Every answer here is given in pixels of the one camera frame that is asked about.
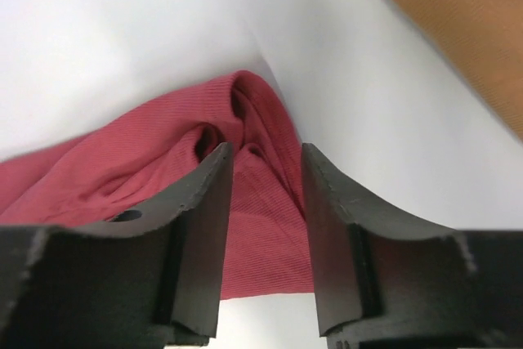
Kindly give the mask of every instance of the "white surface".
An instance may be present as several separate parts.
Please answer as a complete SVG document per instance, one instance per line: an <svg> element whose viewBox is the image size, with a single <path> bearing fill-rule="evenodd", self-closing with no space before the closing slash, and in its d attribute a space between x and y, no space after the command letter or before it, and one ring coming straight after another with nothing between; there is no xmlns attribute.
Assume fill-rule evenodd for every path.
<svg viewBox="0 0 523 349"><path fill-rule="evenodd" d="M383 0L0 2L0 159L249 68L274 74L304 140L393 204L523 227L521 143ZM311 295L273 299L225 303L215 347L323 347L300 319Z"/></svg>

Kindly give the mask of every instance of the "red ribbed cloth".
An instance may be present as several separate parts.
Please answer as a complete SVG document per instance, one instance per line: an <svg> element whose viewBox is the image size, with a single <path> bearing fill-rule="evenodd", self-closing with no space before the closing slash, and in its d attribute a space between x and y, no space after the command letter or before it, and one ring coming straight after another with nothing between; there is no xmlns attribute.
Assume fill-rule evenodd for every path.
<svg viewBox="0 0 523 349"><path fill-rule="evenodd" d="M248 71L170 92L105 127L0 164L0 222L78 226L113 217L233 142L221 297L312 292L301 148L277 95Z"/></svg>

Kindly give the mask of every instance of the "red fabric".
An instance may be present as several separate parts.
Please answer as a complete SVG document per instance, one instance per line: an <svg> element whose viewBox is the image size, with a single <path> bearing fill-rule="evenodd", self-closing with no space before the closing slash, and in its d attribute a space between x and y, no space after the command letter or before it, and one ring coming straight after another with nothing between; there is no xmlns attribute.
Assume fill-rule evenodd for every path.
<svg viewBox="0 0 523 349"><path fill-rule="evenodd" d="M235 147L222 298L312 292L300 145L276 94L247 71L168 93L98 131L0 164L0 222L110 218L186 175L201 150L221 141Z"/></svg>

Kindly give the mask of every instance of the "screw hole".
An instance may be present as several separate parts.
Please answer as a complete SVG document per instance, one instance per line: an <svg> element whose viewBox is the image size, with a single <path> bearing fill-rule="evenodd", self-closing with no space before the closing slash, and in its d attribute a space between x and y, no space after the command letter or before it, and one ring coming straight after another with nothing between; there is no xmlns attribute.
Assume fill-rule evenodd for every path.
<svg viewBox="0 0 523 349"><path fill-rule="evenodd" d="M141 211L140 210L126 210L123 213L120 213L118 216L113 218L112 222L127 222L127 221L133 221L137 220L141 217Z"/></svg>

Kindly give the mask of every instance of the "brown fabric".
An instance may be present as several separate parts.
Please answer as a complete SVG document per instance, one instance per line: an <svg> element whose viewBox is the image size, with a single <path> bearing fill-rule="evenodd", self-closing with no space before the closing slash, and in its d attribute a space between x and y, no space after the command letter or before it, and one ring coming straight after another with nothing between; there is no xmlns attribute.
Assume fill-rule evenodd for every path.
<svg viewBox="0 0 523 349"><path fill-rule="evenodd" d="M394 0L523 140L523 0Z"/></svg>

